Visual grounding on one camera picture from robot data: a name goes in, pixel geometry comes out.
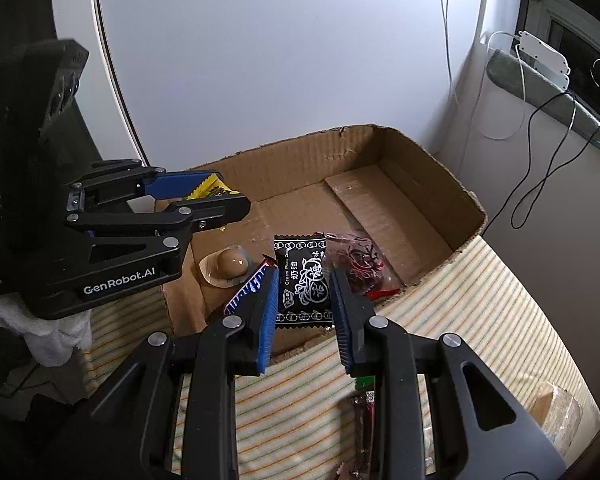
torn cardboard edge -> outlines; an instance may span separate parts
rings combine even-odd
[[[486,224],[475,196],[442,164],[397,130],[372,124],[282,140],[204,168],[218,170],[252,206],[223,232],[195,234],[183,276],[163,286],[176,335],[202,330],[210,312],[233,293],[202,282],[197,271],[204,256],[223,247],[242,244],[254,258],[272,253],[275,234],[363,230],[405,283],[384,309],[454,260]],[[276,330],[274,361],[332,334]]]

silver screw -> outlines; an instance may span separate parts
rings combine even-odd
[[[241,323],[240,316],[227,316],[222,320],[222,324],[227,328],[238,328]]]
[[[167,342],[167,335],[164,332],[154,332],[147,339],[151,346],[162,346]]]
[[[458,334],[449,333],[442,336],[442,342],[451,348],[456,348],[462,344],[462,339]]]
[[[389,326],[389,320],[384,316],[371,316],[369,318],[369,325],[375,328],[387,328]]]
[[[170,249],[175,249],[180,242],[178,241],[177,238],[174,238],[173,236],[167,236],[162,241],[162,243],[164,244],[165,247],[168,247]]]

egg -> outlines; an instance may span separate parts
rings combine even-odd
[[[229,247],[218,254],[216,268],[219,276],[232,280],[245,274],[249,270],[249,263],[240,247]]]

white cloth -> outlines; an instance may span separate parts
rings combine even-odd
[[[21,335],[33,358],[43,366],[63,365],[75,346],[91,348],[90,310],[62,319],[39,319],[19,294],[4,294],[0,296],[0,326]]]

